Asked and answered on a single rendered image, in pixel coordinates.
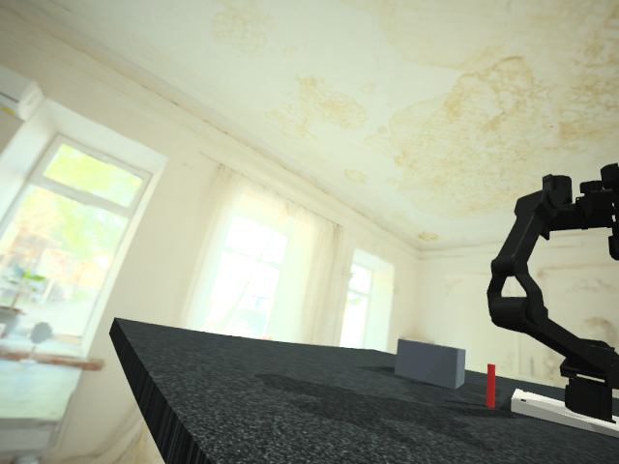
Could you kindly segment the red peg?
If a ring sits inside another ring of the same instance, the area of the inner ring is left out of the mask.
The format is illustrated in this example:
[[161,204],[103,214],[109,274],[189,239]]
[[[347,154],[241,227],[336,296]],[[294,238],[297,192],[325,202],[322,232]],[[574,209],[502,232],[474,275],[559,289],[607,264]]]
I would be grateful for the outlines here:
[[495,365],[487,365],[487,389],[486,389],[486,406],[494,408],[495,394]]

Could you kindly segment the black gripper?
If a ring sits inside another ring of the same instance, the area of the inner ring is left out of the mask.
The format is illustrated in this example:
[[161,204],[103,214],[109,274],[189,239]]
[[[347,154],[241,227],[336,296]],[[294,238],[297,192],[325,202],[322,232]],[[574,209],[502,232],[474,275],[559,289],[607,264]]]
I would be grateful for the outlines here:
[[[571,219],[574,229],[612,228],[612,236],[608,236],[608,248],[610,256],[619,260],[619,166],[618,163],[605,165],[601,170],[604,189],[612,189],[612,203],[614,203],[613,215],[607,216],[607,222],[590,222],[577,220],[576,214],[582,213],[582,204],[571,204]],[[613,221],[612,216],[615,216]]]

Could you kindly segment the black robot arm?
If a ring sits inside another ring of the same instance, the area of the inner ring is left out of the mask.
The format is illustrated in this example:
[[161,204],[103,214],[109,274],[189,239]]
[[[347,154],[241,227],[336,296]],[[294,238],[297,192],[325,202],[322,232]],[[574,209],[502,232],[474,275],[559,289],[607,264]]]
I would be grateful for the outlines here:
[[[580,183],[577,220],[607,222],[613,215],[613,191],[603,181]],[[578,200],[577,200],[578,199]],[[601,340],[579,338],[548,319],[542,289],[529,275],[527,262],[539,238],[549,231],[574,229],[571,219],[572,179],[565,175],[543,177],[543,190],[516,201],[516,221],[499,254],[490,263],[492,278],[486,290],[489,315],[500,328],[531,335],[566,357],[560,367],[569,378],[565,406],[570,411],[616,424],[612,419],[612,389],[619,390],[619,355]],[[502,297],[507,277],[514,276],[527,297]],[[594,381],[577,374],[604,380]],[[572,378],[572,379],[571,379]],[[574,379],[573,379],[574,378]]]

